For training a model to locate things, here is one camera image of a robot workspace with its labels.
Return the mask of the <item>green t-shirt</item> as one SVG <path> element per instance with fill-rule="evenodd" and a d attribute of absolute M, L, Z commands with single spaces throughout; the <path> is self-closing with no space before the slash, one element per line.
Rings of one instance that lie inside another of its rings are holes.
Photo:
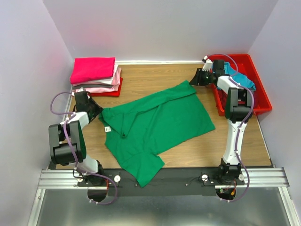
<path fill-rule="evenodd" d="M 164 166 L 159 154 L 215 129 L 188 81 L 105 108 L 99 120 L 110 129 L 105 145 L 140 187 L 145 187 Z"/>

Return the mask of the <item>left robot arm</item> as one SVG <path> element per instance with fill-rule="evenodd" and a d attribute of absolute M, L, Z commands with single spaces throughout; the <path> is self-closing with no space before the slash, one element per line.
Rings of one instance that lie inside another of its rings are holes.
<path fill-rule="evenodd" d="M 74 177 L 81 183 L 92 186 L 102 186 L 106 183 L 103 167 L 98 160 L 87 154 L 83 136 L 83 128 L 89 125 L 103 110 L 91 94 L 81 88 L 74 93 L 75 106 L 71 112 L 58 113 L 66 115 L 65 120 L 48 128 L 51 161 L 55 165 L 70 166 Z"/>

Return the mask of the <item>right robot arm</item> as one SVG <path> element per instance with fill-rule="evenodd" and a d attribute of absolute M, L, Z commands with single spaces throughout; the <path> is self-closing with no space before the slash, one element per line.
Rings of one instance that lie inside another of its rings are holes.
<path fill-rule="evenodd" d="M 239 179 L 241 168 L 241 148 L 247 123 L 253 113 L 253 92 L 234 81 L 233 76 L 226 74 L 223 60 L 211 61 L 204 57 L 204 66 L 196 70 L 190 81 L 194 86 L 214 84 L 227 94 L 224 116 L 228 122 L 228 136 L 224 155 L 213 179 L 227 185 Z"/>

